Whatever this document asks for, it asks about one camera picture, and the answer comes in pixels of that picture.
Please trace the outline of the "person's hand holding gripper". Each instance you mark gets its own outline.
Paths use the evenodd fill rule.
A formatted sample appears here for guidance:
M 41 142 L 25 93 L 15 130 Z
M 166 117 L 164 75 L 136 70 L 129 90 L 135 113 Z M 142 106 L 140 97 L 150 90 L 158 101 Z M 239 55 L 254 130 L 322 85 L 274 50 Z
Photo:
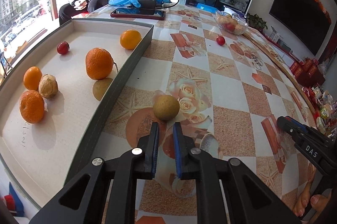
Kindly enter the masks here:
M 303 191 L 301 192 L 300 196 L 298 197 L 298 200 L 292 210 L 292 212 L 297 217 L 303 216 L 304 211 L 308 205 L 311 205 L 312 208 L 316 211 L 316 213 L 310 218 L 310 220 L 307 220 L 307 221 L 302 220 L 302 223 L 314 223 L 316 219 L 319 217 L 319 215 L 321 214 L 321 212 L 325 209 L 326 205 L 328 204 L 331 198 L 331 190 L 328 196 L 325 196 L 322 194 L 312 195 L 310 193 L 310 189 L 311 189 L 314 177 L 315 177 L 315 173 L 316 173 L 316 168 L 313 166 L 313 164 L 309 164 L 308 181 Z

